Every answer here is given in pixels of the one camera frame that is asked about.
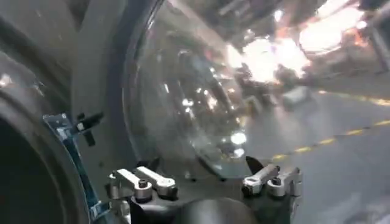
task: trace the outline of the metal clamp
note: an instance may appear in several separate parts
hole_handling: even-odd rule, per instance
[[[286,193],[298,197],[302,195],[302,173],[298,167],[289,167],[280,171],[279,176],[267,182],[268,191],[275,197]]]
[[[134,195],[139,203],[146,203],[152,199],[152,184],[147,180],[141,180],[126,169],[114,171],[110,175],[110,197],[119,199]]]
[[[172,178],[165,178],[143,166],[136,168],[135,175],[151,182],[160,198],[167,200],[174,200],[177,198],[178,188],[175,180]]]
[[[241,188],[244,196],[251,197],[253,195],[259,194],[263,185],[266,184],[267,181],[275,178],[278,175],[279,170],[279,166],[269,164],[255,175],[251,177],[245,177],[243,179],[243,186]]]

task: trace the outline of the concrete floor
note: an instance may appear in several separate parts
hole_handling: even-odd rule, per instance
[[[390,107],[314,93],[285,112],[264,111],[250,122],[248,154],[293,152],[390,118]],[[303,171],[303,203],[294,223],[390,223],[390,125],[346,136],[279,163]]]

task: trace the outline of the lights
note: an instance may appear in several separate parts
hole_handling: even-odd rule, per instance
[[[267,39],[256,39],[243,49],[245,62],[257,82],[271,82],[277,69],[277,59],[272,44]]]
[[[364,28],[366,28],[367,27],[367,22],[365,22],[365,21],[359,21],[357,24],[356,24],[356,28],[357,29],[364,29]]]
[[[343,5],[345,5],[348,1],[349,0],[328,0],[317,10],[317,14],[320,17],[331,15],[340,9]]]
[[[218,101],[217,101],[214,97],[210,97],[210,98],[207,100],[207,104],[208,104],[208,107],[209,107],[211,110],[214,110],[214,107],[218,104]]]
[[[194,105],[194,102],[192,100],[184,99],[182,102],[183,106],[185,107],[191,107]]]
[[[11,77],[8,74],[3,73],[3,75],[0,78],[0,87],[6,87],[11,83],[12,83]]]
[[[241,68],[243,63],[243,56],[231,44],[226,45],[229,65],[232,68]]]
[[[276,10],[275,11],[274,18],[275,18],[276,22],[279,22],[280,19],[282,18],[282,16],[283,16],[283,11],[281,11],[281,10]]]
[[[299,41],[309,52],[322,52],[337,47],[342,40],[340,30],[325,22],[318,22],[300,33]]]
[[[241,145],[247,141],[246,135],[242,132],[237,132],[230,137],[232,143]]]
[[[233,153],[234,153],[234,157],[236,159],[238,159],[238,158],[243,157],[243,155],[245,154],[245,150],[243,150],[243,149],[236,149],[236,150],[234,150]]]
[[[298,78],[302,78],[305,73],[303,68],[310,62],[305,54],[297,47],[297,44],[291,38],[278,40],[276,46],[276,57],[284,67],[295,71]]]
[[[168,85],[167,85],[167,84],[164,84],[164,87],[165,87],[166,92],[169,93]]]

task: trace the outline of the yellow dashed line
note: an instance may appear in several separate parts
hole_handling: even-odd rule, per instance
[[[375,127],[375,126],[384,126],[384,125],[390,125],[390,120],[383,120],[383,121],[374,123],[371,126],[368,126],[364,129],[355,129],[355,130],[347,131],[344,135],[339,135],[339,136],[360,135],[365,131],[365,129],[370,129],[370,128]],[[331,143],[335,142],[337,139],[338,139],[338,136],[335,136],[334,138],[328,138],[328,139],[322,140],[322,141],[318,142],[317,144],[313,144],[312,146],[301,147],[301,148],[295,149],[292,152],[287,153],[287,154],[278,154],[278,155],[275,155],[274,157],[272,157],[272,160],[283,160],[283,159],[286,159],[287,157],[294,155],[294,154],[309,152],[309,151],[316,149],[320,145],[331,144]]]
[[[367,97],[367,96],[351,95],[351,94],[346,94],[346,93],[331,93],[331,92],[326,92],[324,90],[319,90],[318,93],[319,94],[333,94],[333,95],[336,95],[336,96],[339,96],[342,98],[351,98],[351,99],[359,100],[362,102],[369,101],[369,102],[376,104],[376,105],[379,105],[379,106],[386,106],[386,107],[390,106],[390,100],[386,100],[386,99],[371,98],[371,97]]]
[[[310,151],[311,149],[312,149],[311,147],[302,147],[302,148],[299,148],[299,149],[295,149],[295,152],[303,153],[303,152]]]
[[[362,133],[363,133],[363,129],[357,129],[357,130],[348,131],[346,135],[360,135]]]
[[[334,142],[335,140],[336,140],[335,138],[328,138],[328,139],[322,140],[322,141],[319,142],[318,144],[320,144],[320,145],[326,145],[326,144],[330,144],[330,143]]]
[[[274,157],[272,157],[272,160],[281,160],[281,159],[285,159],[286,157],[287,157],[287,155],[279,154],[279,155],[275,155]]]
[[[382,126],[382,125],[388,125],[388,124],[390,124],[390,120],[377,122],[374,124],[374,126]]]

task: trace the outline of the black knob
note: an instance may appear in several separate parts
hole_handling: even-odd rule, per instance
[[[252,190],[248,186],[243,186],[241,188],[241,192],[243,193],[244,197],[249,198],[252,196]]]

